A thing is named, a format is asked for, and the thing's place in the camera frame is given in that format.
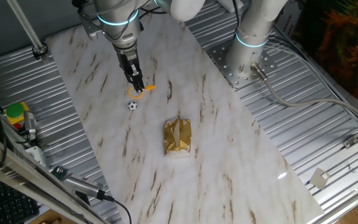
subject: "mounting plate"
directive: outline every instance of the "mounting plate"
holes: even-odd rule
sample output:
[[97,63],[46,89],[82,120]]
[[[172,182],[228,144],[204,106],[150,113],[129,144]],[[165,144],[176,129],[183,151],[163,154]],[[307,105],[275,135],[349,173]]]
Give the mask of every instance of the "mounting plate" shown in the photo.
[[[227,51],[230,49],[232,43],[233,40],[218,45],[216,47],[213,47],[208,50],[208,54],[209,57],[214,62],[214,64],[217,66],[217,68],[221,71],[223,76],[229,82],[230,86],[238,89],[247,84],[252,83],[256,79],[259,79],[259,77],[254,73],[248,73],[248,74],[240,73],[240,75],[236,75],[238,74],[238,72],[235,72],[235,70],[238,70],[239,68],[231,68],[226,63],[226,54]],[[259,67],[262,69],[262,71],[265,72],[266,75],[275,72],[277,69],[277,65],[269,57],[269,55],[265,50],[262,52],[262,56],[259,62]]]

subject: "gold wrapped object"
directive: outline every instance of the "gold wrapped object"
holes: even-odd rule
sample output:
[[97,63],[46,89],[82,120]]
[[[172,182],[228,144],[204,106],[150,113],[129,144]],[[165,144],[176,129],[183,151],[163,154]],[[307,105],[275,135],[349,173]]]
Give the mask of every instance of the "gold wrapped object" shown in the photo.
[[175,119],[164,127],[165,155],[177,158],[190,156],[191,125],[189,119]]

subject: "green object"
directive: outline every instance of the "green object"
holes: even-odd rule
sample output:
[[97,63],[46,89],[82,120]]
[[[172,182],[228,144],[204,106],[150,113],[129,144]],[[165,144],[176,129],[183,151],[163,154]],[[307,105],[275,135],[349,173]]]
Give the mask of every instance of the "green object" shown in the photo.
[[17,118],[22,115],[24,111],[23,105],[20,103],[13,103],[6,109],[6,115],[10,118]]
[[51,172],[57,179],[63,181],[64,176],[66,176],[67,170],[63,167],[56,166]]

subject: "colorful fabric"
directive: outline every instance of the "colorful fabric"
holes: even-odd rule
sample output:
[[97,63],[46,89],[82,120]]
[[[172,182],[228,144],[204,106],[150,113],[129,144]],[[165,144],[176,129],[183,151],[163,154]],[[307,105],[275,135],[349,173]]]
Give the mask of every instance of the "colorful fabric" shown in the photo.
[[[301,43],[307,45],[308,52],[316,52],[314,58],[358,99],[358,0],[311,0],[305,14],[301,37],[316,38],[309,39],[314,43],[301,38]],[[313,31],[322,27],[324,32]]]

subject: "black and white ball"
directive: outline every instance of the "black and white ball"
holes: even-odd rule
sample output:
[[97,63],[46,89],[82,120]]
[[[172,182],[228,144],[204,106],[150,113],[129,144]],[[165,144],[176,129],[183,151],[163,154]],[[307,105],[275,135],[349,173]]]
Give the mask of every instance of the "black and white ball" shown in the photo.
[[130,103],[128,103],[128,108],[130,110],[136,110],[137,104],[135,102],[130,102]]

